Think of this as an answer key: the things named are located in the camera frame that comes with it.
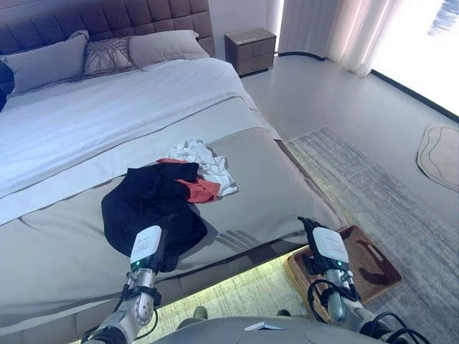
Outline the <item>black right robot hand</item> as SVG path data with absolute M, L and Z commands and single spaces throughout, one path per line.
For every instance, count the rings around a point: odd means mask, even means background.
M 333 231 L 317 221 L 299 216 L 304 227 L 311 256 L 305 264 L 310 274 L 324 275 L 328 270 L 349 270 L 349 256 L 344 240 L 337 231 Z

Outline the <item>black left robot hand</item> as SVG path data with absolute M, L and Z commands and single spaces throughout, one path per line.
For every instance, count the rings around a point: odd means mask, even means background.
M 162 229 L 160 226 L 150 226 L 138 232 L 130 256 L 131 271 L 147 268 L 158 250 Z

